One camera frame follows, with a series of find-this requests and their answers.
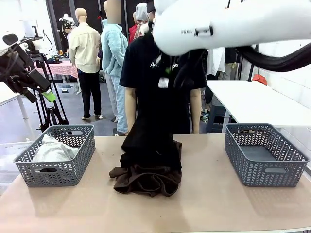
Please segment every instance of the light blue hoodie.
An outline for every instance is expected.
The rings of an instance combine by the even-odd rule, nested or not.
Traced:
[[[102,48],[103,71],[111,76],[121,77],[125,51],[128,46],[122,27],[103,20]]]

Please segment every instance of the green part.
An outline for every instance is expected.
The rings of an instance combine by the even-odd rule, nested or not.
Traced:
[[[44,92],[44,93],[42,93],[42,95],[48,100],[48,102],[52,103],[56,100],[56,96],[52,92],[50,92],[48,94],[46,92]]]
[[[165,72],[166,72],[167,74],[169,74],[169,73],[171,72],[171,69],[170,69],[170,68],[166,68],[166,69],[165,69]]]

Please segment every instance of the pink tablecloth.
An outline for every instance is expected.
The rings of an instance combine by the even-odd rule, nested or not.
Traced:
[[[78,71],[76,66],[73,66],[70,61],[64,61],[59,64],[49,64],[52,74],[63,74],[63,75],[71,75],[78,78]],[[41,68],[36,68],[39,73],[43,74],[43,70]]]

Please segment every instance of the red shirt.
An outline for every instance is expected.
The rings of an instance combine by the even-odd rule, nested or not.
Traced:
[[[134,36],[137,30],[137,24],[130,28],[130,43],[134,40]]]

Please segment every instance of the folded cloth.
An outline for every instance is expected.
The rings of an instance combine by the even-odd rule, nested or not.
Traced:
[[[122,145],[121,167],[109,176],[116,178],[117,192],[169,197],[181,181],[181,143],[173,140],[168,127],[155,127],[151,133],[149,124],[144,117],[137,117]]]
[[[181,143],[175,142],[181,155]],[[130,155],[124,154],[122,160],[129,160]],[[134,164],[128,168],[116,167],[110,173],[116,178],[114,189],[120,193],[140,193],[154,197],[162,194],[166,197],[173,195],[181,181],[181,170],[169,166],[140,166]]]
[[[73,159],[79,148],[72,148],[55,138],[44,135],[42,145],[36,150],[32,162],[64,162]]]

